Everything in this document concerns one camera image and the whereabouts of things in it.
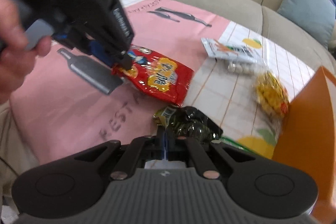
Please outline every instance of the black plastic wrapper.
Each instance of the black plastic wrapper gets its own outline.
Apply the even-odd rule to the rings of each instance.
[[[168,106],[156,112],[154,120],[158,125],[169,126],[175,138],[192,137],[202,145],[219,140],[223,134],[218,125],[195,107]]]

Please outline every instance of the ridged gray panel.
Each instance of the ridged gray panel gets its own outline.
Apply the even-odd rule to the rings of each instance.
[[[23,215],[16,224],[316,224],[308,214],[268,219],[240,208],[220,181],[197,175],[194,168],[137,169],[125,181],[110,183],[90,209],[63,219]]]

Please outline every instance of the black cable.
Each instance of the black cable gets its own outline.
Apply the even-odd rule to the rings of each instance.
[[[0,157],[0,161],[2,161],[13,173],[15,176],[19,176],[19,174],[9,165],[8,162],[6,162],[2,157]]]

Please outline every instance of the gray pillow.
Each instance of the gray pillow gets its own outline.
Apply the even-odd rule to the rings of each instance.
[[[329,0],[283,0],[277,12],[328,48],[335,24],[335,7]]]

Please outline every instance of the lemon print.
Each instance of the lemon print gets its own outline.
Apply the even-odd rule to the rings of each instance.
[[[238,143],[264,156],[265,158],[272,159],[274,146],[268,144],[264,139],[254,136],[247,136],[240,138],[237,141]]]
[[[260,49],[261,48],[261,42],[258,39],[250,39],[250,38],[244,38],[243,42],[252,48]]]

